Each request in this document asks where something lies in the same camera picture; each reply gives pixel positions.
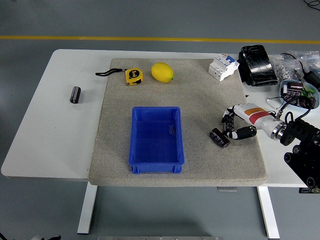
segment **lemon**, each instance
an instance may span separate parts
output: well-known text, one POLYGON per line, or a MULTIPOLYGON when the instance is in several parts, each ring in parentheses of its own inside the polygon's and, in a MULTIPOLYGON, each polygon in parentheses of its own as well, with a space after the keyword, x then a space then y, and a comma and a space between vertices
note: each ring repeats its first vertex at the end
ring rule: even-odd
POLYGON ((162 83, 168 83, 174 78, 174 71, 172 68, 164 63, 164 62, 158 62, 151 68, 151 74, 152 76, 162 83))

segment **white circuit breaker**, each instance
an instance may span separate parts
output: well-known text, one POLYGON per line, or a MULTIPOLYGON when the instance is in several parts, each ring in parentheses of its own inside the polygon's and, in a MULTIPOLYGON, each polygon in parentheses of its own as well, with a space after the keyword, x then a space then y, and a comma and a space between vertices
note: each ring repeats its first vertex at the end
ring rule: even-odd
POLYGON ((213 59, 209 66, 209 73, 218 81, 222 81, 226 77, 234 74, 239 67, 239 63, 231 56, 221 53, 213 59))

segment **blue plastic bin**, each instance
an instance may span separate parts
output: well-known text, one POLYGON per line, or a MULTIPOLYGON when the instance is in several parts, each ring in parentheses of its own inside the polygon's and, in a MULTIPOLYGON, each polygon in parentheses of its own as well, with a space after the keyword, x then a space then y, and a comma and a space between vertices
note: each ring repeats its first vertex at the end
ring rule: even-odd
POLYGON ((184 163, 180 108, 134 107, 129 151, 132 173, 179 174, 184 163))

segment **tape measure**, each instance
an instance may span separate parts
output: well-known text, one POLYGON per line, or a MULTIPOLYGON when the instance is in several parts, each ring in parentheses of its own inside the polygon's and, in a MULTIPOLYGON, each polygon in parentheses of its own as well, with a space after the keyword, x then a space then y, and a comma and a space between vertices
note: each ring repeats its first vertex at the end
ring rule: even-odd
POLYGON ((142 83, 144 75, 139 68, 130 68, 125 70, 125 79, 129 86, 142 83))

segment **robotic arm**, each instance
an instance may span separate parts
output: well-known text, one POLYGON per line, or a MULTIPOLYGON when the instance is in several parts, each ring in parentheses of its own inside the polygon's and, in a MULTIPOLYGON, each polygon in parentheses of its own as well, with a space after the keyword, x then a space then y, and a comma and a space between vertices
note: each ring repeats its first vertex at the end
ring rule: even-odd
POLYGON ((295 120, 280 120, 286 106, 287 104, 281 108, 277 116, 253 103, 232 106, 224 112, 222 134, 231 139, 241 140, 255 136, 257 130, 263 130, 269 138, 280 140, 284 146, 291 144, 295 138, 299 139, 300 144, 295 145, 292 152, 284 155, 284 161, 308 188, 320 188, 320 129, 301 119, 310 109, 295 120), (239 116, 251 126, 235 130, 235 116, 239 116))

